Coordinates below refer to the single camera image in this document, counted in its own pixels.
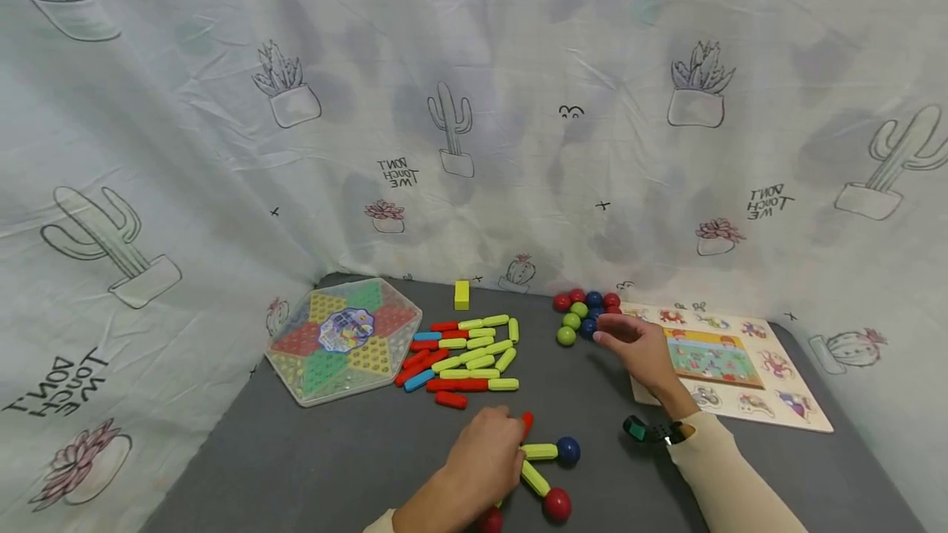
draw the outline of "green ball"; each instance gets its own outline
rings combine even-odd
[[[572,346],[576,341],[576,330],[569,326],[563,326],[556,333],[556,341],[563,346]]]
[[[569,306],[569,312],[579,315],[579,319],[585,319],[585,317],[590,313],[590,308],[586,307],[585,303],[573,303]]]
[[[575,313],[567,313],[563,315],[563,325],[567,327],[572,327],[574,330],[579,329],[583,321],[579,319],[579,315]]]

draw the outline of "hexagonal game board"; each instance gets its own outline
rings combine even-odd
[[[392,382],[421,323],[421,310],[381,278],[313,290],[291,316],[267,358],[303,407]]]

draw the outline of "blue ball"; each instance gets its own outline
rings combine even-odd
[[[602,294],[595,290],[586,293],[586,306],[589,308],[602,307]]]
[[[572,468],[572,466],[579,463],[579,443],[572,436],[563,436],[563,438],[557,440],[556,451],[559,452],[556,460],[560,461],[563,466]]]
[[[587,340],[591,340],[593,333],[595,333],[595,325],[597,325],[597,323],[594,319],[584,319],[579,325],[579,335]]]

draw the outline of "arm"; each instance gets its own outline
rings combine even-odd
[[[713,533],[806,531],[786,504],[737,450],[717,417],[700,412],[681,384],[668,354],[665,332],[625,315],[600,315],[593,339],[616,353],[625,370],[653,394],[688,438],[668,448],[690,485]]]

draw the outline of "wooden puzzle board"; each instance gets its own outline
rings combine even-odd
[[[665,328],[675,372],[698,407],[736,419],[834,432],[768,323],[750,317],[623,303]],[[632,379],[635,400],[658,400]]]

